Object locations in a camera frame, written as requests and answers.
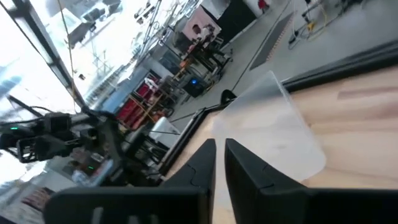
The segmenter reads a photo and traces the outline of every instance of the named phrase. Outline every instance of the concrete floor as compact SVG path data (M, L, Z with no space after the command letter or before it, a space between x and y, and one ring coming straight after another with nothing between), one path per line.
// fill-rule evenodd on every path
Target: concrete floor
M301 0L293 1L296 1L297 15L294 27L297 29L304 24L300 14L306 9L306 5ZM340 7L335 7L336 3L337 0L326 0L322 4L327 14L327 21L338 15ZM271 8L270 12L259 18L250 29L228 46L226 51L233 48L234 62L225 68L223 79L203 96L176 106L170 120L178 129L184 129L195 111L217 105L223 90L230 89L237 95L241 94L269 70L282 81L398 38L395 25L398 21L396 14L398 1L367 0L363 7L355 5L331 22L316 39L301 40L289 50L287 42L292 35L293 23L291 23L272 58L261 66L249 70L268 33L277 21L293 11L294 5L288 0L279 0L273 1ZM323 26L325 18L320 9L312 11L311 17L317 22L316 29Z

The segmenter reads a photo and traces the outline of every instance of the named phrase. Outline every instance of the metal pole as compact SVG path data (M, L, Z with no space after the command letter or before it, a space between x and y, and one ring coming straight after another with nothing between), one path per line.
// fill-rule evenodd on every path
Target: metal pole
M72 88L74 85L72 76L69 74L30 1L12 0L12 2L14 3L13 6L10 6L9 2L4 5L1 1L0 5L6 10L34 49L43 57L55 76L57 76L62 85L64 85L69 94L71 94L77 105L80 108L84 107L86 104L83 97L80 95L76 86Z

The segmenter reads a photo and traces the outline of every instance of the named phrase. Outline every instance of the clear plastic container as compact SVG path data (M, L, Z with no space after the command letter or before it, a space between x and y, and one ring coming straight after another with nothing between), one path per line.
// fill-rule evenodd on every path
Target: clear plastic container
M299 182L320 172L326 163L310 128L272 72L267 72L215 118L212 133L217 144L215 209L227 209L227 213L232 212L232 206L225 181L226 138L237 140Z

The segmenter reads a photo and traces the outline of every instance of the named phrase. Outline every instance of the wooden table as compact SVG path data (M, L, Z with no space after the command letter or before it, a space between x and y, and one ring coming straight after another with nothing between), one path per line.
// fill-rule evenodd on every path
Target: wooden table
M301 184L398 189L398 67L300 90L292 99L326 156L323 169ZM211 130L218 113L205 118L167 177L206 139L214 138ZM216 183L222 178L217 176ZM223 192L227 197L228 190ZM231 207L215 201L213 221L234 223Z

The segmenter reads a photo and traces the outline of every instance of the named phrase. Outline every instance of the black metal frame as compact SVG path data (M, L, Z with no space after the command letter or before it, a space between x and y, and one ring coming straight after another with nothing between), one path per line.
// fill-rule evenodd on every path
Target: black metal frame
M14 5L9 8L1 1L0 5L6 10L33 48L43 57L55 76L74 98L77 105L81 108L84 107L85 101L77 87L72 87L75 85L72 76L69 74L33 5L29 0L12 0L12 2Z
M397 64L398 40L394 40L302 73L296 77L283 81L282 84L289 93L293 93L295 91L356 75L362 75L364 73L373 72L375 70L391 67ZM168 173L207 115L215 111L223 110L227 105L228 104L213 106L211 108L203 108L193 115L193 118L184 129L176 145L170 149L171 151L169 152L169 155L166 155L162 161L162 166L159 167L159 172L162 175L166 175Z

